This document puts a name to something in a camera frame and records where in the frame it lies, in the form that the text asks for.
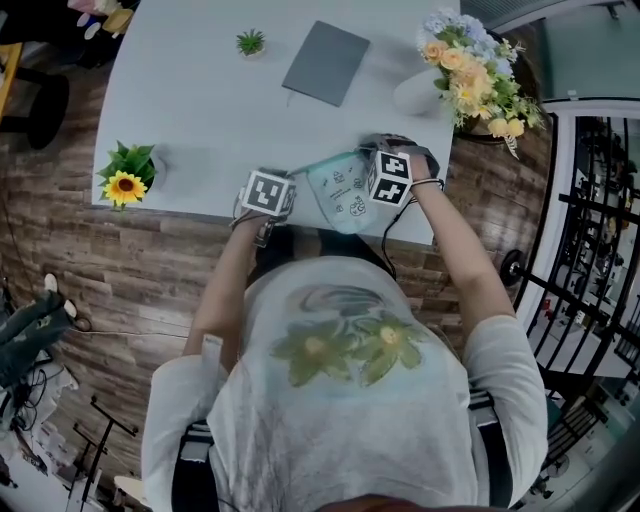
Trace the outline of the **light green patterned pouch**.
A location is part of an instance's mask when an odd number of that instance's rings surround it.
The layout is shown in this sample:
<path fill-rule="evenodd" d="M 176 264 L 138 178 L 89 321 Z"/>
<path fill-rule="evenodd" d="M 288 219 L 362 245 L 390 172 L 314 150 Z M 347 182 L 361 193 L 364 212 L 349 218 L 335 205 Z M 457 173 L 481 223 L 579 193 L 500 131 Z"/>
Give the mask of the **light green patterned pouch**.
<path fill-rule="evenodd" d="M 370 201 L 367 167 L 357 151 L 343 152 L 286 175 L 297 187 L 289 220 L 298 226 L 358 234 L 380 220 Z"/>

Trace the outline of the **black round weight plate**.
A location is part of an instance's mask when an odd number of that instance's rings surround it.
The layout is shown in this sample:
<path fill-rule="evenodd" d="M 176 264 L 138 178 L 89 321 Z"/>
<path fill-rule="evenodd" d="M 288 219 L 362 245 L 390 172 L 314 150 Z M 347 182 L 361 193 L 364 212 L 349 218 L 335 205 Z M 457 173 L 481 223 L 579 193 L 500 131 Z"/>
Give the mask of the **black round weight plate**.
<path fill-rule="evenodd" d="M 519 249 L 513 249 L 505 255 L 499 269 L 499 277 L 505 287 L 511 287 L 521 280 L 525 264 L 526 256 Z"/>

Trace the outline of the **person's white flower print shirt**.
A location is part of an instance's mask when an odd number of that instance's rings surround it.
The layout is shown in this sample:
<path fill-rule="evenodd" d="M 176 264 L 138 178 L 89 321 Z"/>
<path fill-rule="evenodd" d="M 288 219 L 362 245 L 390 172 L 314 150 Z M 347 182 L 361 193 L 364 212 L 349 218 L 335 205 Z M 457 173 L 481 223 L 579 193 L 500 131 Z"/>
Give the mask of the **person's white flower print shirt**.
<path fill-rule="evenodd" d="M 152 378 L 142 478 L 173 512 L 181 437 L 205 421 L 225 512 L 316 512 L 366 495 L 425 507 L 486 506 L 490 451 L 471 394 L 493 401 L 510 501 L 547 452 L 543 382 L 522 325 L 496 316 L 456 356 L 421 325 L 396 282 L 366 261 L 319 257 L 267 273 L 245 295 L 244 352 L 231 373 L 213 347 Z"/>

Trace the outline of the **black round stool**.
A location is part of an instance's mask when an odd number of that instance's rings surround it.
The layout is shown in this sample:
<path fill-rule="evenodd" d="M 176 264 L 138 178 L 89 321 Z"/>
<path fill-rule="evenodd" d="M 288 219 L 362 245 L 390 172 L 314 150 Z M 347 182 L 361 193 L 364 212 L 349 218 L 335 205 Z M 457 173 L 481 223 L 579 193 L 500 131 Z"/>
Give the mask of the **black round stool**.
<path fill-rule="evenodd" d="M 2 115 L 0 133 L 23 133 L 33 149 L 40 150 L 55 138 L 66 115 L 69 102 L 69 80 L 63 75 L 49 75 L 18 67 L 18 80 L 40 87 L 27 117 Z"/>

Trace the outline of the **pink bag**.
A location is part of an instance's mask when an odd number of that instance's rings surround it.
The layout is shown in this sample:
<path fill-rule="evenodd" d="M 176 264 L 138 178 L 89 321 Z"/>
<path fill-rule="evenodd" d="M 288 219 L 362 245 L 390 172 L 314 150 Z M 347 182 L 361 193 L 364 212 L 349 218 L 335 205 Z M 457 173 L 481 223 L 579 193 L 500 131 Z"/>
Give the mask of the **pink bag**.
<path fill-rule="evenodd" d="M 122 4 L 118 0 L 67 0 L 67 6 L 81 13 L 109 16 Z"/>

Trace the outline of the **small green potted succulent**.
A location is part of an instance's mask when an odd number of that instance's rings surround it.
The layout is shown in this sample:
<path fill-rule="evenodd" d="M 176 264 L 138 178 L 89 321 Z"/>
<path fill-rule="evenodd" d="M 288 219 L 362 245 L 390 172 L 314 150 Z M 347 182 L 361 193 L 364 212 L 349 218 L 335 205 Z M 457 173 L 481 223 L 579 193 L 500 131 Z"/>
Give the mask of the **small green potted succulent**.
<path fill-rule="evenodd" d="M 255 57 L 265 49 L 265 34 L 257 29 L 244 31 L 236 36 L 236 49 L 243 57 Z"/>

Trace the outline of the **white vase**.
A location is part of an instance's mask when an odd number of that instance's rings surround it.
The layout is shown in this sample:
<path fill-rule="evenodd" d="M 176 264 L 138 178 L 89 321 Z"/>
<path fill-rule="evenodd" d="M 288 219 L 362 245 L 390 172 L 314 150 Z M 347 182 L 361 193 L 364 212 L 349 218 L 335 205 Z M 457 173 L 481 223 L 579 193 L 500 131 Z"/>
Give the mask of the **white vase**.
<path fill-rule="evenodd" d="M 392 96 L 397 110 L 408 116 L 434 115 L 441 106 L 435 80 L 441 77 L 438 69 L 429 68 L 400 83 Z"/>

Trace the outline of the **sunflower in white pot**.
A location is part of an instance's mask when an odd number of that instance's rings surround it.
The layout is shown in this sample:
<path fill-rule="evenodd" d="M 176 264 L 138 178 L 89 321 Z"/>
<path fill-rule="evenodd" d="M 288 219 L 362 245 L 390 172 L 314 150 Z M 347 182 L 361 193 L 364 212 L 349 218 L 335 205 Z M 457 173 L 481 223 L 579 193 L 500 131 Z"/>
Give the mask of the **sunflower in white pot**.
<path fill-rule="evenodd" d="M 96 172 L 99 200 L 123 211 L 128 205 L 142 203 L 151 192 L 164 185 L 167 166 L 155 145 L 126 146 L 117 140 L 108 152 L 109 162 Z"/>

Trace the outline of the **yellow and blue flower bouquet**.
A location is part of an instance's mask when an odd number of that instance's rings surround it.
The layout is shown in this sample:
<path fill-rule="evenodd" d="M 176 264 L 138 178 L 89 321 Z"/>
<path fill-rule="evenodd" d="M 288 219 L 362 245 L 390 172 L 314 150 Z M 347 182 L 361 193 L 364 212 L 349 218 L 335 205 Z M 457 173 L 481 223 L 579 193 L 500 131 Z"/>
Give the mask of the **yellow and blue flower bouquet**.
<path fill-rule="evenodd" d="M 434 86 L 452 112 L 455 129 L 478 121 L 517 157 L 518 139 L 542 126 L 537 94 L 516 77 L 517 67 L 526 63 L 524 47 L 451 9 L 440 9 L 421 23 L 416 45 L 422 59 L 440 73 Z"/>

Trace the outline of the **grey notebook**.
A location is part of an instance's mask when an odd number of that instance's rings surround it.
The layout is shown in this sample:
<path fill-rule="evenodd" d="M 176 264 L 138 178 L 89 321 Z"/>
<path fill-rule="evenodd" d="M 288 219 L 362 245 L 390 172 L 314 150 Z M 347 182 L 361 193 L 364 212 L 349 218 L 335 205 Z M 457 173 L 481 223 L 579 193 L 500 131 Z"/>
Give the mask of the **grey notebook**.
<path fill-rule="evenodd" d="M 370 41 L 316 21 L 289 67 L 282 87 L 340 107 Z"/>

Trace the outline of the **yellow wooden table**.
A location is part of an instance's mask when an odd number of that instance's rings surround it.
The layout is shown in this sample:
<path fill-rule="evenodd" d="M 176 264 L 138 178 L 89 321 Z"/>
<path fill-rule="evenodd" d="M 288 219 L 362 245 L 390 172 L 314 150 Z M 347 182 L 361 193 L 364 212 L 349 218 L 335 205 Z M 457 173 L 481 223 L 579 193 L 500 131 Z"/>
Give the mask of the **yellow wooden table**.
<path fill-rule="evenodd" d="M 0 45 L 0 120 L 19 67 L 23 43 Z"/>

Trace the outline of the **person's left forearm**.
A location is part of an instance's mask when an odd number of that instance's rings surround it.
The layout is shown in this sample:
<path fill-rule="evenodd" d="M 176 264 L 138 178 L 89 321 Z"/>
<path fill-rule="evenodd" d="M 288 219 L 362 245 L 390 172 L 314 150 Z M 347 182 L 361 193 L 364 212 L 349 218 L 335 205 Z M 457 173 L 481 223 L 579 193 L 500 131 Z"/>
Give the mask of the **person's left forearm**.
<path fill-rule="evenodd" d="M 241 350 L 244 296 L 253 254 L 253 242 L 265 216 L 238 222 L 219 257 L 194 316 L 184 356 L 200 354 L 206 335 L 222 340 L 220 363 L 233 371 Z"/>

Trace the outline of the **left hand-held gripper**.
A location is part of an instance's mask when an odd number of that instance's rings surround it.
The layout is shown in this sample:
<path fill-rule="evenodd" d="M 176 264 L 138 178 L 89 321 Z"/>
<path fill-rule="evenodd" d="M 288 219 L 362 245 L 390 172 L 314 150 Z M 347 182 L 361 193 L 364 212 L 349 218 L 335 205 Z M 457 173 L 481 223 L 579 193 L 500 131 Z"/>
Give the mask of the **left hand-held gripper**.
<path fill-rule="evenodd" d="M 248 222 L 251 218 L 265 217 L 254 239 L 254 245 L 265 248 L 276 226 L 286 223 L 293 211 L 297 186 L 286 172 L 252 170 L 248 181 L 234 201 L 230 226 Z"/>

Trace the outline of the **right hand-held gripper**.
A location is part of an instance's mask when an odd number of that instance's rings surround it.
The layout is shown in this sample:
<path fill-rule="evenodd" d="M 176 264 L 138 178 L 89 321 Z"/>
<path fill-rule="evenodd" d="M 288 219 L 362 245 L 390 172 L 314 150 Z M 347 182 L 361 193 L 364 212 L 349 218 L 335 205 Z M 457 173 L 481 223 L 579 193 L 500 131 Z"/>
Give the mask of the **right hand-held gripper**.
<path fill-rule="evenodd" d="M 412 185 L 410 156 L 426 157 L 432 180 L 438 178 L 440 165 L 429 149 L 415 141 L 390 133 L 376 133 L 362 139 L 356 151 L 369 164 L 369 199 L 378 204 L 400 207 Z"/>

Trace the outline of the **person's right forearm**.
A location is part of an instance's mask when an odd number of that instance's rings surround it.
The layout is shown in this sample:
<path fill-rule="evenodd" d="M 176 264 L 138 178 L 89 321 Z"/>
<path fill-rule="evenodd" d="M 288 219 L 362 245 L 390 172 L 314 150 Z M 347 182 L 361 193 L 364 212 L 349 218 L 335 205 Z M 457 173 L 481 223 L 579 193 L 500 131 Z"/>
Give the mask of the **person's right forearm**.
<path fill-rule="evenodd" d="M 433 179 L 411 191 L 429 221 L 436 244 L 459 295 L 462 325 L 471 332 L 496 316 L 515 315 L 510 298 L 480 239 Z"/>

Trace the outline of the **black metal shelf rack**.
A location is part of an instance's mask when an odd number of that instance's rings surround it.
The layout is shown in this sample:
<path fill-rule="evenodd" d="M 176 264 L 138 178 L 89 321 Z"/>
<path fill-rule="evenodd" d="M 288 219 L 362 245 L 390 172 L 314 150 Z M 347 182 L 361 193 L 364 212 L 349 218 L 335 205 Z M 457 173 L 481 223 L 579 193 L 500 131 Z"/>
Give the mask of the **black metal shelf rack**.
<path fill-rule="evenodd" d="M 640 114 L 554 106 L 551 167 L 516 312 L 567 406 L 640 366 Z"/>

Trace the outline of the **frosted glass door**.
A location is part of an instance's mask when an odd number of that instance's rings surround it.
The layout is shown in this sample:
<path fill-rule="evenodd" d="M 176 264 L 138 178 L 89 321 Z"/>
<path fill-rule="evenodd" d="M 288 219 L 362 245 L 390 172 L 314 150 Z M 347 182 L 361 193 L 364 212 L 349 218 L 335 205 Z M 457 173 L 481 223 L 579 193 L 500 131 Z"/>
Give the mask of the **frosted glass door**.
<path fill-rule="evenodd" d="M 527 46 L 543 98 L 640 100 L 640 0 L 461 0 Z"/>

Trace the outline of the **black office chair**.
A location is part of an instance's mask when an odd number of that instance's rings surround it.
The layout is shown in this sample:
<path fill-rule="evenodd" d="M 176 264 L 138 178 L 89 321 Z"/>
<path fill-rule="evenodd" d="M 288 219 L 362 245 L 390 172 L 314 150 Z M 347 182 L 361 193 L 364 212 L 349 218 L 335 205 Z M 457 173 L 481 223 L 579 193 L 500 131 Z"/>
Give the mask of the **black office chair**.
<path fill-rule="evenodd" d="M 46 43 L 68 63 L 91 69 L 115 59 L 141 0 L 118 0 L 109 16 L 78 12 L 67 0 L 0 0 L 0 45 Z"/>

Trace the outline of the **round white table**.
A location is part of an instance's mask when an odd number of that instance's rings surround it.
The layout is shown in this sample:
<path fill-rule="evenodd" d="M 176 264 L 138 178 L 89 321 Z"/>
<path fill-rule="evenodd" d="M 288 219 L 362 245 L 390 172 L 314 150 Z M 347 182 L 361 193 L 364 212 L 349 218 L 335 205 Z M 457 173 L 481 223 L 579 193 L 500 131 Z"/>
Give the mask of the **round white table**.
<path fill-rule="evenodd" d="M 127 494 L 132 499 L 138 501 L 142 506 L 148 507 L 144 492 L 144 484 L 141 480 L 128 476 L 115 476 L 114 484 L 117 489 Z"/>

